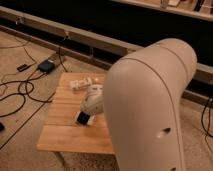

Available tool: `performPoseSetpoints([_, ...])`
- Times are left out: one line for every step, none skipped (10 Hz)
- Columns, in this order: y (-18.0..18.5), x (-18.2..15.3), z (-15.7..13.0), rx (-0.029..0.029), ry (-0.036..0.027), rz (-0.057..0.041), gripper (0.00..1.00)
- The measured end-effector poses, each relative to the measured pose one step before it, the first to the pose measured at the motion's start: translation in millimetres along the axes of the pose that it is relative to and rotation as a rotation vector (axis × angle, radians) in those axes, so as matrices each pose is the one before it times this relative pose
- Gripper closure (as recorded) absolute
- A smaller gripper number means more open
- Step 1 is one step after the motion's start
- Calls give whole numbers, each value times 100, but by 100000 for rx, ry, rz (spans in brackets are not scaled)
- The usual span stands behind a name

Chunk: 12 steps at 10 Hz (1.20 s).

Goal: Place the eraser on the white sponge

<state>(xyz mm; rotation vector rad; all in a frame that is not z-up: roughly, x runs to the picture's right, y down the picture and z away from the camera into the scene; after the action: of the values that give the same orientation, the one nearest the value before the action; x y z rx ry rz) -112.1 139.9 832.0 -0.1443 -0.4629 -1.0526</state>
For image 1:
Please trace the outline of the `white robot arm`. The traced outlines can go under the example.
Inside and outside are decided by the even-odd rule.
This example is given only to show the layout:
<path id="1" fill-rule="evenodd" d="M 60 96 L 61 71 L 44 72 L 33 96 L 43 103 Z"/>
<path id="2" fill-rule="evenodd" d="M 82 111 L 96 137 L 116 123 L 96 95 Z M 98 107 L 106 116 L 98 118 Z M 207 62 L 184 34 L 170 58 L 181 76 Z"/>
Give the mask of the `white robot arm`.
<path id="1" fill-rule="evenodd" d="M 193 48 L 175 38 L 130 53 L 88 88 L 77 122 L 105 115 L 120 171 L 185 171 L 179 106 L 196 65 Z"/>

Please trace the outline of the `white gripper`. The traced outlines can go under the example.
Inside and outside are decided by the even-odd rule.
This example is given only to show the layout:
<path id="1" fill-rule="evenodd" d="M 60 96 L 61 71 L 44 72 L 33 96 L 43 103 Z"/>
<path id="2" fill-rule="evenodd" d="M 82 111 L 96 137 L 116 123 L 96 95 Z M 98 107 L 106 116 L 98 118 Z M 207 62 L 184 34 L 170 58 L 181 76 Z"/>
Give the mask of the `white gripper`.
<path id="1" fill-rule="evenodd" d="M 86 95 L 80 105 L 80 112 L 77 114 L 76 122 L 81 125 L 87 125 L 92 119 L 91 116 L 103 112 L 103 86 L 93 84 L 87 88 Z"/>

